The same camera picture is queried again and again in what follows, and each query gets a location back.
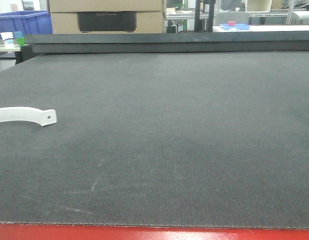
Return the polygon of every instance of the scratch mark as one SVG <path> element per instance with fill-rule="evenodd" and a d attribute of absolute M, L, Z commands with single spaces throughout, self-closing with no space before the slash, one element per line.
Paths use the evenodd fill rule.
<path fill-rule="evenodd" d="M 96 182 L 92 185 L 92 187 L 91 187 L 91 192 L 93 192 L 93 191 L 95 190 L 95 187 L 96 187 L 97 184 L 98 184 L 98 182 L 96 181 Z"/>
<path fill-rule="evenodd" d="M 29 196 L 21 196 L 22 198 L 24 199 L 29 199 L 29 200 L 32 200 L 32 201 L 35 201 L 35 202 L 38 202 L 38 203 L 41 203 L 42 201 L 39 200 L 39 199 L 35 199 L 33 197 L 29 197 Z M 53 204 L 55 207 L 57 208 L 61 208 L 61 209 L 66 209 L 66 210 L 69 210 L 69 211 L 74 211 L 76 213 L 83 213 L 83 214 L 93 214 L 91 211 L 83 211 L 83 210 L 80 210 L 80 209 L 76 209 L 76 208 L 73 208 L 73 207 L 68 207 L 68 206 L 62 206 L 62 205 L 58 205 L 58 204 Z"/>
<path fill-rule="evenodd" d="M 51 146 L 39 146 L 39 147 L 33 147 L 32 149 L 51 149 Z"/>
<path fill-rule="evenodd" d="M 74 211 L 74 212 L 77 212 L 77 213 L 92 214 L 92 212 L 90 212 L 90 211 L 82 211 L 80 209 L 76 209 L 76 208 L 72 208 L 72 207 L 60 206 L 60 205 L 58 205 L 58 207 L 62 208 L 62 209 Z"/>
<path fill-rule="evenodd" d="M 103 158 L 98 166 L 101 167 L 104 161 L 105 161 L 105 159 Z"/>
<path fill-rule="evenodd" d="M 71 190 L 71 191 L 65 191 L 65 194 L 88 194 L 90 191 L 89 190 Z"/>

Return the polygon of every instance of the cardboard box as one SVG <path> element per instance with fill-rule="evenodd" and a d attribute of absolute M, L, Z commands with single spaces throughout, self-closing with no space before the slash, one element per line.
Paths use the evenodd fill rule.
<path fill-rule="evenodd" d="M 49 0 L 50 12 L 165 12 L 166 0 Z"/>
<path fill-rule="evenodd" d="M 270 12 L 272 0 L 246 0 L 246 12 Z"/>
<path fill-rule="evenodd" d="M 81 32 L 76 12 L 52 12 L 52 30 L 54 34 L 162 34 L 166 31 L 166 20 L 162 11 L 138 11 L 136 13 L 136 29 L 125 31 L 91 31 Z"/>
<path fill-rule="evenodd" d="M 281 9 L 283 7 L 283 0 L 272 0 L 272 9 Z"/>

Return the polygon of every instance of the gray table surface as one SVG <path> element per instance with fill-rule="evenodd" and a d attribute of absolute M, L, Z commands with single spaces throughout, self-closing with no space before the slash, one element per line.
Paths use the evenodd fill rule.
<path fill-rule="evenodd" d="M 39 56 L 0 72 L 0 223 L 309 229 L 309 52 Z"/>

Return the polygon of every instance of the curved white part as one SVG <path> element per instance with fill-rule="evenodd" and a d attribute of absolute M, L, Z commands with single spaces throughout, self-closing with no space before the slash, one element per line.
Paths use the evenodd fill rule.
<path fill-rule="evenodd" d="M 27 121 L 43 126 L 57 122 L 56 111 L 53 109 L 42 111 L 32 107 L 4 107 L 0 108 L 0 123 L 10 121 Z"/>

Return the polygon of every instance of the red small object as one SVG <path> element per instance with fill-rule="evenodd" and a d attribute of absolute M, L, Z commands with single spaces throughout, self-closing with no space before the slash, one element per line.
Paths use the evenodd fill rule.
<path fill-rule="evenodd" d="M 236 25 L 235 21 L 228 21 L 228 26 L 234 27 Z"/>

